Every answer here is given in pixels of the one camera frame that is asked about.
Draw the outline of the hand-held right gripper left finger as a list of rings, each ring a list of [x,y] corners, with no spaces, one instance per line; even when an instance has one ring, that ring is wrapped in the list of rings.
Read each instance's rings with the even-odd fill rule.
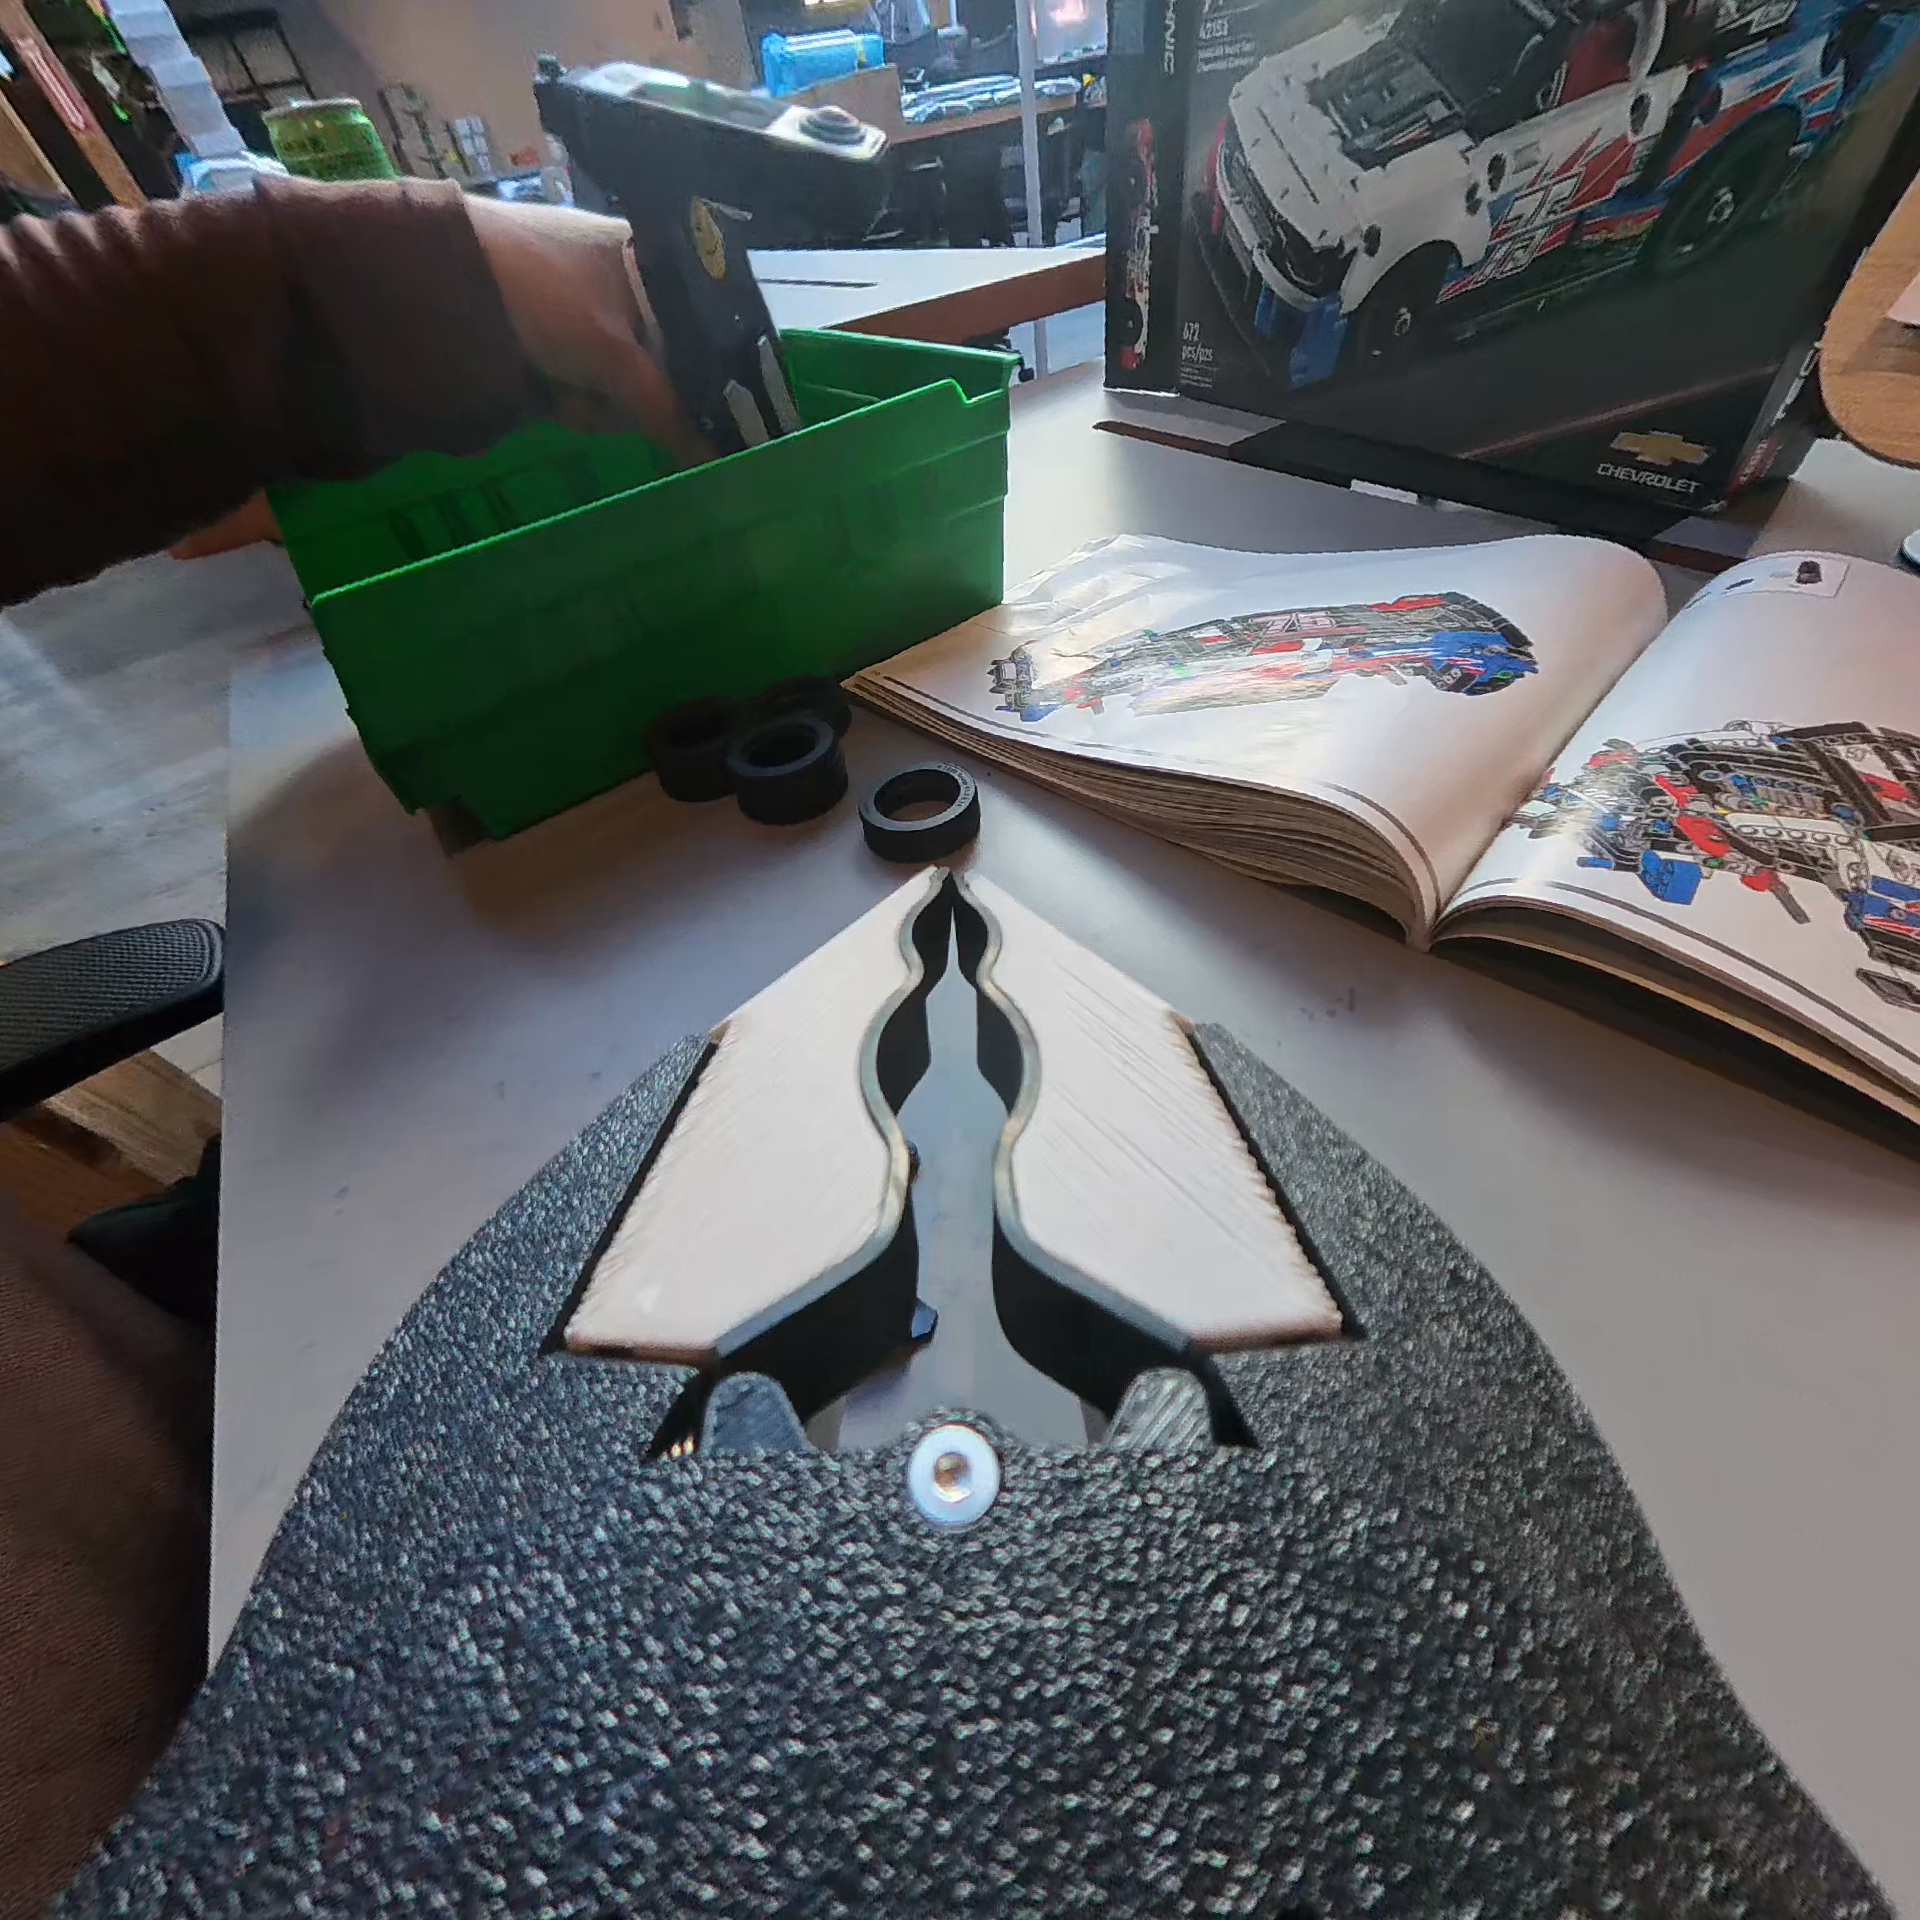
[[[565,1351],[758,1374],[809,1420],[914,1344],[900,1110],[949,946],[952,875],[923,868],[710,1030]]]

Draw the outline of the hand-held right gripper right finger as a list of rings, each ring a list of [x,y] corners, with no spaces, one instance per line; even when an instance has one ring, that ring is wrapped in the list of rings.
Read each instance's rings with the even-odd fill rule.
[[[956,955],[1004,1104],[999,1328],[1107,1427],[1241,1427],[1220,1355],[1347,1317],[1192,1022],[985,880],[956,885]]]

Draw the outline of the green plastic bin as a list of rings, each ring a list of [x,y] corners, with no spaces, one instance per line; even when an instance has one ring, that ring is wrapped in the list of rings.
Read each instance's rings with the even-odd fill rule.
[[[507,839],[638,778],[669,708],[846,683],[999,606],[1017,358],[794,326],[780,371],[800,431],[700,467],[533,420],[269,492],[405,812]]]

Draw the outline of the instruction booklet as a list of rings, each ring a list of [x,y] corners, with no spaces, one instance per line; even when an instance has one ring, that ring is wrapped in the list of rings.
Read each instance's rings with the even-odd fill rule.
[[[1918,579],[1623,543],[1077,549],[850,674],[906,726],[1417,952],[1918,1129]]]

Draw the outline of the person's left forearm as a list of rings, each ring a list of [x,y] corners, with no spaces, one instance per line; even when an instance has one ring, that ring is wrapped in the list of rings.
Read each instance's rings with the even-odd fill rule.
[[[542,415],[452,185],[254,181],[4,225],[4,606],[282,481],[479,455]]]

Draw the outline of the person's left hand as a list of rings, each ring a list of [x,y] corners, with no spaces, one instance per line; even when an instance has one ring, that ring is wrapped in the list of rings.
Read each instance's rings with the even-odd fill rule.
[[[565,205],[485,196],[467,196],[467,219],[559,420],[638,431],[679,464],[704,464],[710,444],[640,342],[640,305],[629,278],[631,231]]]

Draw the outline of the wood-edged white table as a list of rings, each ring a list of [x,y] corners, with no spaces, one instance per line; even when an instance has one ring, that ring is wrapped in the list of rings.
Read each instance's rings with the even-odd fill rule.
[[[952,349],[1007,337],[1037,375],[1106,358],[1103,243],[758,250],[753,278],[780,331]]]

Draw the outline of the blue plastic bags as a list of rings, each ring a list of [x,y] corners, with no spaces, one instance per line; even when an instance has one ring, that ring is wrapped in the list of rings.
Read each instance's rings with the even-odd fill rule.
[[[758,41],[760,84],[768,93],[799,93],[859,69],[889,63],[885,43],[867,29],[768,29]]]

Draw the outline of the green drink can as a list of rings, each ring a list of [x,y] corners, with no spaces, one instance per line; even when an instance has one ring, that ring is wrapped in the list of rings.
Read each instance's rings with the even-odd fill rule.
[[[386,185],[396,163],[357,96],[277,103],[261,114],[288,175],[320,185]]]

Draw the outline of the toy car set box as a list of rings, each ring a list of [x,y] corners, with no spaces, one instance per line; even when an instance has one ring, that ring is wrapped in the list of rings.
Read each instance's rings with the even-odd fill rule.
[[[1113,4],[1106,384],[1713,510],[1913,163],[1918,4]]]

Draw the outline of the wooden display board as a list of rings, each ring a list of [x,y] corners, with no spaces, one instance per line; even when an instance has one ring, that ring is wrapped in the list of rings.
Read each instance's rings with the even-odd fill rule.
[[[1882,464],[1918,467],[1918,181],[1825,316],[1818,384],[1843,441]]]

